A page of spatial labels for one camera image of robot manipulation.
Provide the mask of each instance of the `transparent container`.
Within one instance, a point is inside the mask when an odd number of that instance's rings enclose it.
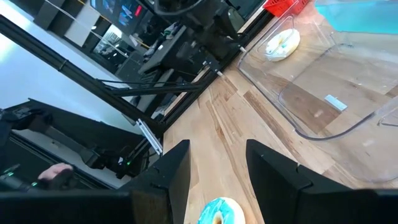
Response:
[[[337,32],[314,2],[294,5],[242,56],[239,70],[301,137],[332,155],[357,179],[398,177],[398,35]],[[297,30],[300,43],[273,62],[270,40]]]
[[[317,0],[315,7],[338,31],[398,34],[396,0]]]

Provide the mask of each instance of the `red basket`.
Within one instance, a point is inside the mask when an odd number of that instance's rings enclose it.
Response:
[[[268,0],[263,8],[267,9],[274,16],[280,17],[296,1],[297,0]],[[293,13],[299,14],[308,2],[309,0],[298,0],[298,3],[293,8]]]

